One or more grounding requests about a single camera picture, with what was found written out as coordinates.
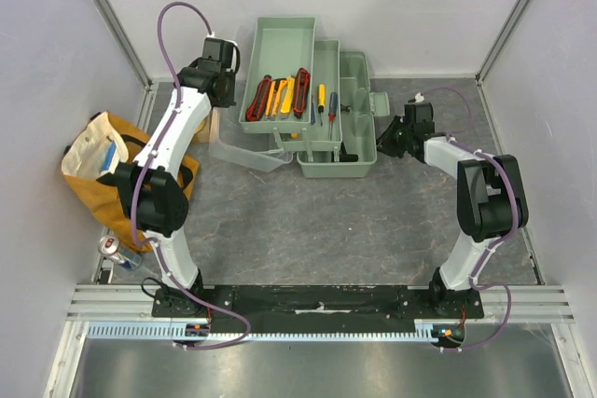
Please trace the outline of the red black utility knife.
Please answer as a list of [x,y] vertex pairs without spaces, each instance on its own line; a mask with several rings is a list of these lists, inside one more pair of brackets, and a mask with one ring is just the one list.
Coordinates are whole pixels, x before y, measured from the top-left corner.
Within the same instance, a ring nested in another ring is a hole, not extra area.
[[248,122],[259,121],[265,114],[271,91],[272,77],[265,75],[257,84],[253,101],[245,111],[245,120]]

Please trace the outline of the yellow black utility knife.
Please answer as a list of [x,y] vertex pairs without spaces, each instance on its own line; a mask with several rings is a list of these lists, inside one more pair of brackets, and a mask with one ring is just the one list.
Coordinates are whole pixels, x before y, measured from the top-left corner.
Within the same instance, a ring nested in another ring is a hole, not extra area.
[[285,78],[276,78],[272,81],[265,113],[267,119],[274,119],[277,115],[282,90],[286,85],[287,80]]

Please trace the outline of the orange handled screwdriver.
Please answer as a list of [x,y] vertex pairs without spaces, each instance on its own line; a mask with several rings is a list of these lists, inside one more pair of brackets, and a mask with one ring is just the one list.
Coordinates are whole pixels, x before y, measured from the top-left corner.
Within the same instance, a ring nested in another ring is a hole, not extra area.
[[317,111],[319,116],[319,123],[323,125],[323,114],[326,107],[326,85],[319,84],[317,90]]

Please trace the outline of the green clear-lid toolbox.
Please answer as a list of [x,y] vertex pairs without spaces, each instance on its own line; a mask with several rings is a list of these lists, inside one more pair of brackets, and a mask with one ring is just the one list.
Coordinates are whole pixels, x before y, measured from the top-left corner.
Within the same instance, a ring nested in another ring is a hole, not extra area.
[[388,96],[372,90],[366,53],[317,39],[315,18],[258,18],[237,90],[236,105],[212,115],[212,157],[261,172],[296,161],[311,179],[364,178],[376,163]]

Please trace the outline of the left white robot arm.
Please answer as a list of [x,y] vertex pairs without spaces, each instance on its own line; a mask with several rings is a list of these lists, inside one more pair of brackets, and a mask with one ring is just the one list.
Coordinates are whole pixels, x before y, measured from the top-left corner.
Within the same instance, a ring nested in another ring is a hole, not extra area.
[[230,40],[208,36],[202,54],[174,73],[174,89],[155,132],[130,163],[115,171],[118,195],[130,219],[135,244],[149,244],[158,259],[162,280],[178,288],[173,305],[183,315],[204,309],[200,270],[192,261],[183,225],[188,199],[178,184],[183,158],[197,128],[215,107],[235,104],[235,77],[240,50]]

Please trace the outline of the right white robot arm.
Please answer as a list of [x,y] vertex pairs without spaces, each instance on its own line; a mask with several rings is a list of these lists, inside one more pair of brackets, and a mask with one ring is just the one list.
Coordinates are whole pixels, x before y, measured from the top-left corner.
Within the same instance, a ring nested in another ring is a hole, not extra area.
[[411,102],[376,141],[379,152],[409,155],[448,174],[456,182],[460,234],[448,259],[429,284],[427,306],[436,316],[451,316],[461,306],[459,293],[475,289],[480,272],[496,250],[526,226],[528,205],[517,159],[473,149],[437,132],[431,103]]

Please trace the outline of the yellow canvas tote bag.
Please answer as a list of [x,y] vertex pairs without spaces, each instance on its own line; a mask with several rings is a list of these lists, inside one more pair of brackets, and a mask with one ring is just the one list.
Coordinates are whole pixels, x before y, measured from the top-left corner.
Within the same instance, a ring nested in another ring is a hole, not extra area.
[[149,244],[134,243],[131,222],[120,204],[113,171],[119,160],[131,162],[149,135],[126,120],[104,111],[96,114],[65,151],[61,170],[66,183],[91,214],[120,241],[136,252],[150,252]]

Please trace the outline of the red bull can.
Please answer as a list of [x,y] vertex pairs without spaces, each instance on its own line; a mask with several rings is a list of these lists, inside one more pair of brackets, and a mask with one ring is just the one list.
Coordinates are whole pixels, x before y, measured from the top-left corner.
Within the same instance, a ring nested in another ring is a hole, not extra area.
[[115,265],[127,270],[135,270],[142,264],[141,255],[124,246],[116,236],[103,236],[99,241],[98,252]]

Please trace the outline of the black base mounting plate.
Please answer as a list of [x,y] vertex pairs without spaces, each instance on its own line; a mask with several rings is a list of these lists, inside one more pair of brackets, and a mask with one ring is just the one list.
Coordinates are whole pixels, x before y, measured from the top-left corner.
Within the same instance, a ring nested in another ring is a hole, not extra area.
[[442,300],[426,288],[406,285],[213,285],[199,298],[246,318],[306,314],[379,314],[402,319],[481,319],[474,290],[448,293]]

